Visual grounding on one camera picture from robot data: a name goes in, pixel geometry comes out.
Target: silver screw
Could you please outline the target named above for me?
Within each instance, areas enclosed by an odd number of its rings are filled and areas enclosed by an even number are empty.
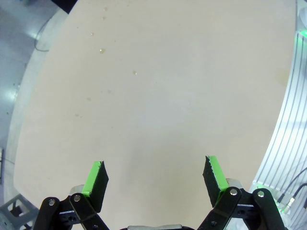
[[[230,190],[230,194],[233,195],[233,196],[235,196],[235,195],[238,194],[238,191],[237,191],[236,189],[233,188],[233,189]]]
[[[79,195],[75,195],[74,198],[73,198],[73,200],[75,202],[78,202],[80,199],[81,199],[81,197]]]
[[[49,205],[53,206],[56,203],[56,201],[54,199],[49,200]]]
[[[264,197],[264,192],[263,192],[263,191],[259,191],[257,194],[258,194],[258,196],[261,197],[261,198]]]

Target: beige tabletop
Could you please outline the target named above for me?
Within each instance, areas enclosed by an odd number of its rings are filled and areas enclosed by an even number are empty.
[[[104,160],[109,228],[198,227],[205,155],[246,190],[254,179],[294,33],[294,0],[79,0],[27,108],[16,188],[39,207]]]

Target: stain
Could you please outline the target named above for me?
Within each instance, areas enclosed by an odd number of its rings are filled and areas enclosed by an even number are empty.
[[[276,81],[283,85],[283,86],[287,86],[288,84],[288,79],[289,79],[289,70],[287,69],[278,69],[276,71],[276,75],[275,75]]]

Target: bolt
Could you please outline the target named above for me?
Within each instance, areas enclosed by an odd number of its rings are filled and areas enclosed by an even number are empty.
[[[75,195],[74,198],[73,198],[73,200],[75,202],[78,202],[80,199],[81,199],[81,196],[79,196],[79,195]]]
[[[49,200],[49,205],[50,206],[54,206],[55,203],[56,203],[56,201],[54,199]]]
[[[264,192],[263,192],[263,191],[259,191],[257,194],[258,194],[258,196],[261,197],[261,198],[264,197]]]
[[[233,188],[233,189],[230,190],[230,194],[233,195],[233,196],[235,196],[235,195],[238,194],[238,191],[237,191],[236,189]]]

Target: gray floor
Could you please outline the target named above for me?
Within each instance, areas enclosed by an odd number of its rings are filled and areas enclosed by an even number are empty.
[[[0,0],[0,148],[4,149],[3,157],[15,100],[34,50],[35,36],[56,10],[51,0]],[[6,164],[12,163],[4,161],[3,167]],[[3,186],[0,185],[0,206],[2,204]]]

